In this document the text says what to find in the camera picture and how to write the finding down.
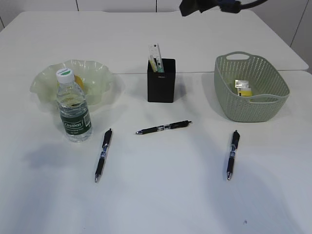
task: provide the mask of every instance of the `bottle label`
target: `bottle label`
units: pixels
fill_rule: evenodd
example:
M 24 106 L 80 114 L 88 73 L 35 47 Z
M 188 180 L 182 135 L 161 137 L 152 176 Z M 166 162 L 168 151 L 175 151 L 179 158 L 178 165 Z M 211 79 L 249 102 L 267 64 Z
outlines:
M 65 131 L 70 135 L 80 135 L 91 128 L 91 119 L 87 110 L 81 116 L 74 118 L 60 117 L 62 119 Z

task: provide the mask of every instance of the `ballpoint pen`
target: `ballpoint pen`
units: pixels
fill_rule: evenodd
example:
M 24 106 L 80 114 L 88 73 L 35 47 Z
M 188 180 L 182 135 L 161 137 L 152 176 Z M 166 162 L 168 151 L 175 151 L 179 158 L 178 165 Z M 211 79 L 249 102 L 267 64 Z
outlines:
M 98 164 L 97 164 L 95 182 L 98 182 L 98 178 L 102 174 L 102 169 L 103 169 L 103 166 L 105 163 L 106 154 L 107 154 L 107 150 L 109 147 L 109 142 L 111 141 L 111 138 L 112 138 L 112 133 L 113 133 L 112 129 L 110 128 L 104 135 L 104 141 L 102 144 L 102 152 L 101 152 L 101 155 L 99 157 Z
M 147 134 L 147 133 L 154 133 L 154 132 L 163 131 L 163 130 L 167 130 L 167 129 L 184 128 L 184 127 L 189 126 L 189 123 L 191 123 L 191 122 L 192 121 L 186 120 L 186 121 L 177 122 L 177 123 L 171 123 L 171 124 L 167 124 L 167 125 L 160 125 L 158 127 L 142 129 L 140 131 L 137 131 L 136 135 L 142 135 L 142 134 Z
M 235 132 L 233 132 L 233 136 L 232 136 L 231 152 L 230 152 L 230 156 L 229 156 L 228 169 L 227 169 L 228 180 L 231 179 L 232 174 L 233 174 L 235 152 L 236 152 L 237 147 L 238 147 L 239 138 L 240 138 L 240 135 L 238 134 L 238 132 L 236 130 Z

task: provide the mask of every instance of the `water bottle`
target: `water bottle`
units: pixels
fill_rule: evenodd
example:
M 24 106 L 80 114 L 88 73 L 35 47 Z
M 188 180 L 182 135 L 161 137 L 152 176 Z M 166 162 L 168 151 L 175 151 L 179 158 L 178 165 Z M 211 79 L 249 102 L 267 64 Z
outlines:
M 58 70 L 57 78 L 59 82 L 58 108 L 67 138 L 73 142 L 84 141 L 92 134 L 91 119 L 84 92 L 75 82 L 71 69 Z

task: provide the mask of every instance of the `green plastic basket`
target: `green plastic basket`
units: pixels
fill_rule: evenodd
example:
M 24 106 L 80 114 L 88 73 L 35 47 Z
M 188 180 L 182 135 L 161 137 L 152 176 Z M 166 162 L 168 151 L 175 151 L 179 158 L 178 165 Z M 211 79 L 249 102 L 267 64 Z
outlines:
M 247 55 L 231 60 L 229 55 Z M 236 79 L 248 80 L 252 97 L 240 97 Z M 276 115 L 289 96 L 289 88 L 279 72 L 263 57 L 233 52 L 217 57 L 214 88 L 225 115 L 237 122 L 264 122 Z

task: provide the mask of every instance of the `white table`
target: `white table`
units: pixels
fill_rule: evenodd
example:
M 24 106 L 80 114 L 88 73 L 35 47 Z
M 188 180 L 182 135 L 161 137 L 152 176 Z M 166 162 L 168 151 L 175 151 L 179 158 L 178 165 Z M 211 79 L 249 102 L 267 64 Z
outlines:
M 92 137 L 70 143 L 59 116 L 40 110 L 28 91 L 33 77 L 1 73 L 0 233 L 310 234 L 312 77 L 281 74 L 291 95 L 264 123 L 228 120 L 213 73 L 177 74 L 175 102 L 166 104 L 147 102 L 146 74 L 119 75 L 115 95 L 90 107 Z M 187 128 L 134 135 L 186 119 Z M 95 184 L 108 128 L 111 147 Z
M 159 43 L 177 72 L 213 72 L 217 56 L 260 55 L 277 70 L 308 65 L 255 13 L 24 12 L 0 34 L 0 70 L 33 71 L 68 59 L 96 60 L 113 73 L 146 73 L 148 45 Z

